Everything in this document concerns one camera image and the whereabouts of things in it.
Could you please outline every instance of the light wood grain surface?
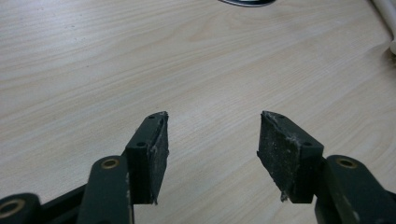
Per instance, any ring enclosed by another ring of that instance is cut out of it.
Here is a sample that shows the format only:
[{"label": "light wood grain surface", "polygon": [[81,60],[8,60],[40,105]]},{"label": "light wood grain surface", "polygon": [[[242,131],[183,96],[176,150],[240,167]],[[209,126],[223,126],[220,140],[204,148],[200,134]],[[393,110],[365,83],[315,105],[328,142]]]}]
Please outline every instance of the light wood grain surface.
[{"label": "light wood grain surface", "polygon": [[137,223],[316,223],[256,156],[284,114],[396,191],[396,66],[370,1],[37,0],[0,4],[0,198],[42,203],[169,113],[159,205]]}]

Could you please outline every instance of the wooden table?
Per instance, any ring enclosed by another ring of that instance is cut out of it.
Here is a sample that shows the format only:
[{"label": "wooden table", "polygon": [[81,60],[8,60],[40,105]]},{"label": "wooden table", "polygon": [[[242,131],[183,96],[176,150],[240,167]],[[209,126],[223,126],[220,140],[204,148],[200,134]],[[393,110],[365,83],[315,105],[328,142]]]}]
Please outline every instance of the wooden table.
[{"label": "wooden table", "polygon": [[45,203],[169,113],[158,206],[137,223],[316,223],[282,203],[256,156],[260,113],[284,114],[396,191],[396,66],[370,1],[4,1],[0,198]]}]

